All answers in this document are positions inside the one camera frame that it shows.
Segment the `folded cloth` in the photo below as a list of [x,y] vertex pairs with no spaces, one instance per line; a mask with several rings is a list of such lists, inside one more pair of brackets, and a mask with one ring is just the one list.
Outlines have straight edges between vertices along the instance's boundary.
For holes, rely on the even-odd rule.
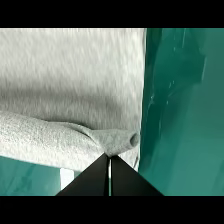
[[133,166],[144,32],[0,28],[0,155],[82,171],[131,149]]

